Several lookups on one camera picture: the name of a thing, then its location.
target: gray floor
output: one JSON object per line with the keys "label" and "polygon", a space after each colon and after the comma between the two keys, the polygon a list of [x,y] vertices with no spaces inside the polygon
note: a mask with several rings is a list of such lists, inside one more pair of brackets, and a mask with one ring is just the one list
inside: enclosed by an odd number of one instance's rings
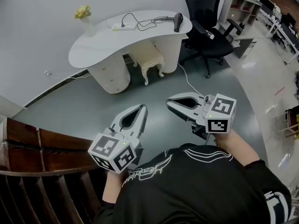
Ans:
{"label": "gray floor", "polygon": [[[183,47],[181,56],[192,52]],[[212,76],[206,79],[201,58],[187,62],[184,68],[189,82],[204,95],[220,93],[237,99],[233,128],[267,162],[259,125],[239,81],[226,63],[220,66],[211,61],[210,65]],[[149,85],[145,86],[140,69],[132,65],[128,68],[131,84],[121,94],[106,93],[92,77],[77,79],[37,101],[15,119],[57,133],[94,139],[111,124],[116,114],[132,105],[146,104],[149,115],[140,138],[145,148],[141,163],[184,143],[204,144],[204,140],[192,134],[191,124],[174,115],[165,105],[168,97],[192,91],[183,70],[178,67],[174,73],[160,78],[156,68],[152,68],[148,72]]]}

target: wooden railing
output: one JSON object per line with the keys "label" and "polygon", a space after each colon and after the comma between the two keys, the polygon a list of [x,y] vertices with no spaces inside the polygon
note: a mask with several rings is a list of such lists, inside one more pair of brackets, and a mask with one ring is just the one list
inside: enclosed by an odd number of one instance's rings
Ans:
{"label": "wooden railing", "polygon": [[91,140],[0,125],[0,217],[7,224],[91,224],[106,183],[87,150]]}

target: chair armrest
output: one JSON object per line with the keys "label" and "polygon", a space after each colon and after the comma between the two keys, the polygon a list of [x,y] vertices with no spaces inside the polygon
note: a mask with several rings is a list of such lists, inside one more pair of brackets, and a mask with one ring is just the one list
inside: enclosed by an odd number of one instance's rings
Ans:
{"label": "chair armrest", "polygon": [[227,21],[233,25],[238,31],[242,32],[243,29],[234,21],[234,20],[231,20],[230,18],[227,19]]}
{"label": "chair armrest", "polygon": [[243,31],[243,28],[241,28],[235,21],[231,20],[230,18],[227,19],[227,21],[230,23],[228,29],[224,32],[224,36],[227,36],[234,28],[237,29],[237,35],[241,35],[241,32]]}
{"label": "chair armrest", "polygon": [[191,21],[193,27],[202,35],[208,35],[208,32],[196,20]]}

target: office desk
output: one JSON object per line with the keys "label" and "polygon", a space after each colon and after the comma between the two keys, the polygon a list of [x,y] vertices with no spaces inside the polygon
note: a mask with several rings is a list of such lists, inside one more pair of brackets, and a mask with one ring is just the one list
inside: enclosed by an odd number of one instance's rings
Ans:
{"label": "office desk", "polygon": [[[224,24],[219,21],[218,21],[218,24],[219,24],[218,29],[222,33],[224,33],[224,31],[230,25],[230,24],[226,24],[226,23]],[[261,31],[256,26],[256,22],[253,23],[252,26],[247,24],[245,26],[245,29],[242,31],[241,35],[237,35],[236,30],[234,29],[227,36],[227,39],[230,42],[240,40],[240,45],[237,47],[234,47],[234,52],[238,58],[245,58],[260,38],[264,38],[264,35],[261,33]]]}
{"label": "office desk", "polygon": [[270,14],[268,14],[266,11],[263,10],[260,10],[260,12],[271,22],[273,22],[273,25],[270,28],[269,32],[267,33],[266,37],[268,38],[271,35],[271,32],[275,29],[274,34],[277,31],[279,31],[287,40],[287,42],[293,47],[295,54],[288,62],[285,62],[285,64],[287,65],[291,63],[294,59],[296,59],[299,56],[299,51],[298,51],[299,41],[297,40],[296,36],[289,30],[289,28],[285,24],[279,24],[279,21],[277,21],[274,16],[270,16]]}
{"label": "office desk", "polygon": [[[133,12],[139,21],[154,19],[159,16],[173,17],[176,13],[170,11],[138,11]],[[113,31],[115,23],[121,23],[125,14],[103,21],[96,26],[97,34],[88,37],[81,35],[71,47],[69,62],[76,68],[87,68],[103,89],[116,94],[124,91],[130,82],[130,74],[123,60],[123,51],[136,42],[150,39],[165,61],[164,73],[176,70],[182,39],[192,29],[192,24],[184,16],[180,31],[174,32],[174,23],[166,21],[155,28],[145,31]],[[126,16],[124,22],[135,21],[133,16]]]}

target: computer monitor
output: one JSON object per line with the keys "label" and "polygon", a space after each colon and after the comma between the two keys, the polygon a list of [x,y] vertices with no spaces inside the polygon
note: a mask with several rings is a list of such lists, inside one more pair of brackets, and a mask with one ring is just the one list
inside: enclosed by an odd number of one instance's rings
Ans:
{"label": "computer monitor", "polygon": [[260,0],[269,10],[273,11],[275,5],[270,0]]}
{"label": "computer monitor", "polygon": [[292,24],[292,26],[294,27],[296,24],[296,20],[292,17],[291,14],[287,14],[287,18],[289,19],[290,23]]}

